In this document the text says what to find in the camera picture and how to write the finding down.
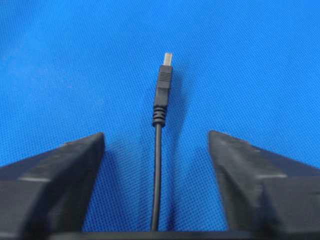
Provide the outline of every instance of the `blue backdrop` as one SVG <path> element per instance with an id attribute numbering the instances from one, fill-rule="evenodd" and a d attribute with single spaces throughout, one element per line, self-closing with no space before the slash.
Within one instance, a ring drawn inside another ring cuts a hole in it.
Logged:
<path id="1" fill-rule="evenodd" d="M 173 53 L 160 230 L 228 228 L 209 130 L 320 167 L 319 1 L 0 2 L 0 164 L 96 132 L 84 231 L 148 231 L 152 107 Z"/>

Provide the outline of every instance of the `usb cable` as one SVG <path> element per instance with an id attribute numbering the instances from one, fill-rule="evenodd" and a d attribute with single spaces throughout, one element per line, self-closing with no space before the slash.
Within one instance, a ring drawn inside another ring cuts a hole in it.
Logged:
<path id="1" fill-rule="evenodd" d="M 158 80 L 153 103 L 152 126 L 155 127 L 154 146 L 154 190 L 153 207 L 151 217 L 151 231 L 158 231 L 160 198 L 161 198 L 161 134 L 166 125 L 167 107 L 169 102 L 169 91 L 171 86 L 173 68 L 171 66 L 172 53 L 164 55 L 163 65 L 160 66 Z"/>

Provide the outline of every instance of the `metal plug tip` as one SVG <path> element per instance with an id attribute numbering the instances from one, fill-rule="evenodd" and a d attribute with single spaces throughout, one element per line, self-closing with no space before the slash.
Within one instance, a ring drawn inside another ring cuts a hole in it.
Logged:
<path id="1" fill-rule="evenodd" d="M 171 66 L 172 53 L 166 52 L 164 55 L 163 65 Z"/>

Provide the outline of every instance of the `black plug housing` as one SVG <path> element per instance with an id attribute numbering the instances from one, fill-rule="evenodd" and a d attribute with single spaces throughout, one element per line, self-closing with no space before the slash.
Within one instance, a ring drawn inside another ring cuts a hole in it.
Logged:
<path id="1" fill-rule="evenodd" d="M 166 114 L 169 102 L 169 91 L 171 87 L 171 79 L 173 67 L 171 66 L 172 54 L 170 54 L 170 60 L 166 61 L 166 53 L 164 58 L 164 65 L 160 66 L 158 73 L 158 80 L 156 83 L 155 97 L 153 103 L 153 119 L 152 126 L 160 124 L 162 127 L 166 125 Z"/>

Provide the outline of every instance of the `cable cord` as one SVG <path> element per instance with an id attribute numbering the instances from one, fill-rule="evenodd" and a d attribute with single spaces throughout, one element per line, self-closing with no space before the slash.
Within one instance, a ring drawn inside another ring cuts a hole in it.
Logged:
<path id="1" fill-rule="evenodd" d="M 171 66 L 172 53 L 165 53 L 163 65 L 160 66 L 156 82 L 153 102 L 152 126 L 155 127 L 154 146 L 154 190 L 151 217 L 151 232 L 158 231 L 161 198 L 161 134 L 166 125 L 166 114 L 169 102 L 169 91 L 173 68 Z"/>
<path id="2" fill-rule="evenodd" d="M 160 199 L 161 199 L 161 134 L 162 126 L 155 126 L 155 146 L 154 146 L 154 190 L 153 190 L 153 208 L 151 219 L 151 231 L 158 231 Z"/>

